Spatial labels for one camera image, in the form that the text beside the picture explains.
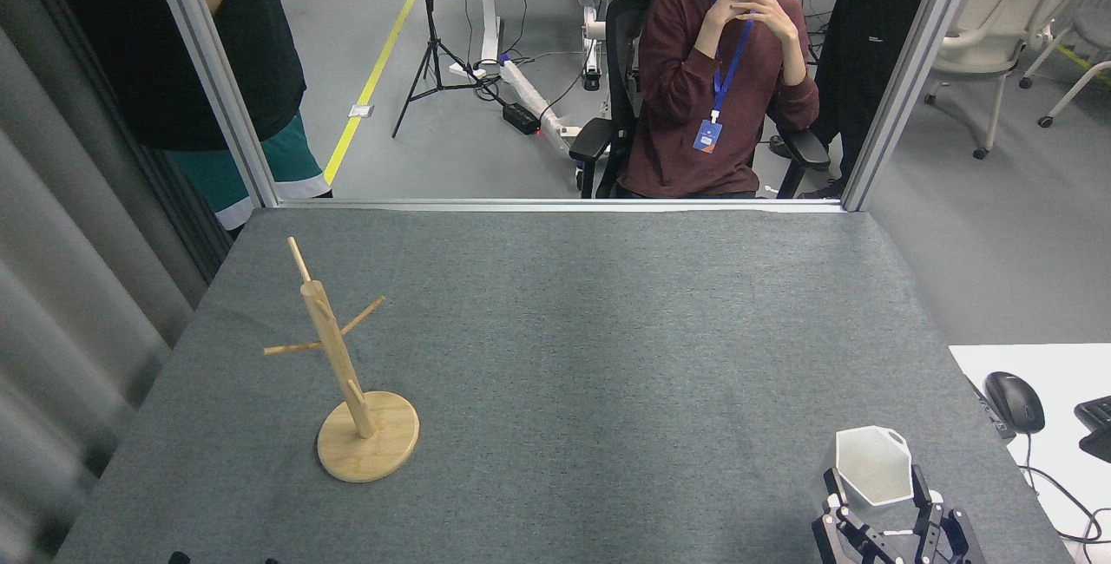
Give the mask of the seated person's left hand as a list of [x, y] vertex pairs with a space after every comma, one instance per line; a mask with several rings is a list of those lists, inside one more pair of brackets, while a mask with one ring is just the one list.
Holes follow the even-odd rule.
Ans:
[[735, 0], [740, 21], [763, 23], [782, 43], [798, 43], [798, 28], [778, 0]]

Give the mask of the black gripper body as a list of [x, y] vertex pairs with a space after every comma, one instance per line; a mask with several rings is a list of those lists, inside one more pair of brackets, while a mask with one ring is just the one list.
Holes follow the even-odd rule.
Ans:
[[873, 563], [917, 563], [920, 536], [912, 531], [882, 531], [872, 537]]

